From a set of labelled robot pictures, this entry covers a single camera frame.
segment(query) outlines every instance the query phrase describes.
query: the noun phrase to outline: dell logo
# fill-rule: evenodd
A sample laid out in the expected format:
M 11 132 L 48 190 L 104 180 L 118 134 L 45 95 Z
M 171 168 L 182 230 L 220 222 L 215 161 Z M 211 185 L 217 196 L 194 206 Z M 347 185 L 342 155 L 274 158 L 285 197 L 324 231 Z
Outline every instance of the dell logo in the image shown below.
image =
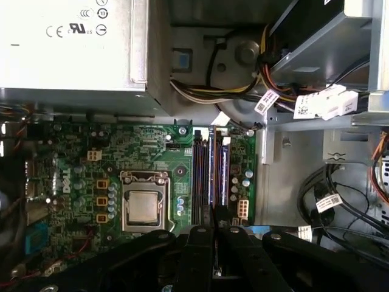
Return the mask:
M 63 171 L 63 193 L 71 192 L 71 169 L 67 169 Z

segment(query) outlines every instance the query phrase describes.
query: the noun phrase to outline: integrated circuit chip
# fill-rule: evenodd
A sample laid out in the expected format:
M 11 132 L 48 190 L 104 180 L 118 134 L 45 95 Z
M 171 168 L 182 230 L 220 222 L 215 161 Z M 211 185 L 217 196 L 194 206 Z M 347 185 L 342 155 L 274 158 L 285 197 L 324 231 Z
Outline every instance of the integrated circuit chip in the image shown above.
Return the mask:
M 128 205 L 130 223 L 158 223 L 158 192 L 132 191 Z

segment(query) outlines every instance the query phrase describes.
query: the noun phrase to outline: ul logo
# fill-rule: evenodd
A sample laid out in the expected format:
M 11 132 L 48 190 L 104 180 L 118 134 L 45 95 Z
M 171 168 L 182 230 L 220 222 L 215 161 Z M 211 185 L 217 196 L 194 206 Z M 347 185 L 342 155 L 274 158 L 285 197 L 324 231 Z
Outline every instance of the ul logo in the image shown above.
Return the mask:
M 68 33 L 79 33 L 79 34 L 88 34 L 92 33 L 91 30 L 85 30 L 84 24 L 82 23 L 69 23 L 70 29 L 67 31 Z

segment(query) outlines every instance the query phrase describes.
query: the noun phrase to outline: white wire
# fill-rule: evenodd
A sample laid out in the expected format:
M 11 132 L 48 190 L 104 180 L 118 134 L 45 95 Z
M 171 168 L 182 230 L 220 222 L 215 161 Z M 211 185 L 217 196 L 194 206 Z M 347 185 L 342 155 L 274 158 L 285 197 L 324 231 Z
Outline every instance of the white wire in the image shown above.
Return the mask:
M 206 100 L 206 99 L 198 99 L 197 97 L 191 96 L 187 94 L 186 92 L 183 92 L 181 89 L 179 89 L 174 82 L 170 82 L 170 85 L 183 97 L 185 97 L 188 100 L 191 100 L 192 102 L 195 103 L 200 103 L 202 105 L 214 105 L 216 103 L 221 103 L 221 102 L 227 102 L 229 99 L 211 99 L 211 100 Z

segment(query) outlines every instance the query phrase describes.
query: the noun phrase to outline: motherboard screw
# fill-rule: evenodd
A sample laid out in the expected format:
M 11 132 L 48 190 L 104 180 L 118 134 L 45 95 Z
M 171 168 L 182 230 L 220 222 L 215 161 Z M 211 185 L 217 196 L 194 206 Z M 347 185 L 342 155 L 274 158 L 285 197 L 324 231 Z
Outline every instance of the motherboard screw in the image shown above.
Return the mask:
M 180 135 L 185 135 L 187 133 L 187 129 L 185 127 L 180 127 L 178 129 L 178 133 L 180 133 Z

